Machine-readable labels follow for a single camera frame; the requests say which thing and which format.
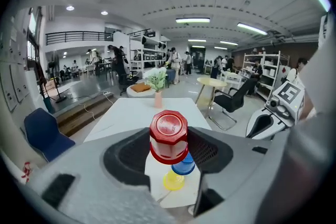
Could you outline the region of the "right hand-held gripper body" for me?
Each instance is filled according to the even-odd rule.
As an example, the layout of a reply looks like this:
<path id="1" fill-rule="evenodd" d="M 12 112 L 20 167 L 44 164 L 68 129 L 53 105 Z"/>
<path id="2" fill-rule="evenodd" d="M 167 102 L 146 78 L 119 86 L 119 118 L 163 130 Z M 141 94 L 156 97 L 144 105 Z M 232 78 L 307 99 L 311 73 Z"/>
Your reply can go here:
<path id="1" fill-rule="evenodd" d="M 287 127 L 292 127 L 298 122 L 303 111 L 304 90 L 287 81 L 272 93 L 266 101 L 265 108 L 284 122 Z"/>

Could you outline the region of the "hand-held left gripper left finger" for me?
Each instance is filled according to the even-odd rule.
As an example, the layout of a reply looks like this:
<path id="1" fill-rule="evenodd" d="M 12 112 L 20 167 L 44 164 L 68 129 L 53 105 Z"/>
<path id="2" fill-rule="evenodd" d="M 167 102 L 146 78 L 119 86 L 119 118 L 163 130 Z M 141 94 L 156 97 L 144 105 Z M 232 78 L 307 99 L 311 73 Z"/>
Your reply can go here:
<path id="1" fill-rule="evenodd" d="M 20 191 L 48 223 L 175 223 L 150 193 L 149 142 L 146 127 L 84 142 Z"/>

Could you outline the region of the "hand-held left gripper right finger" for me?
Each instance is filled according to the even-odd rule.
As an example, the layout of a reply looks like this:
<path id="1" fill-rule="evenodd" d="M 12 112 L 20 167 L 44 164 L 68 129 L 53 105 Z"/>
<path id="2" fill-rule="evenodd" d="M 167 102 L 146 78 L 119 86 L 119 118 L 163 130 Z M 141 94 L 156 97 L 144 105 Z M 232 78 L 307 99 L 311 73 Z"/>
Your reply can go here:
<path id="1" fill-rule="evenodd" d="M 201 173 L 193 223 L 257 223 L 289 133 L 253 140 L 189 127 L 189 152 Z"/>

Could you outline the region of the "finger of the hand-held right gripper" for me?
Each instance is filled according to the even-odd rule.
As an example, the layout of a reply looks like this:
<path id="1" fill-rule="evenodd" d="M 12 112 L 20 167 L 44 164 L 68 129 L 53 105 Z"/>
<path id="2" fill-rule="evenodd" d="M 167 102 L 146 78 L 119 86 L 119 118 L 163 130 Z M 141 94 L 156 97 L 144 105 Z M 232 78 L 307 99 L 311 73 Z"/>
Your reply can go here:
<path id="1" fill-rule="evenodd" d="M 273 139 L 283 131 L 286 125 L 266 108 L 257 110 L 249 119 L 246 128 L 246 137 L 251 139 Z"/>

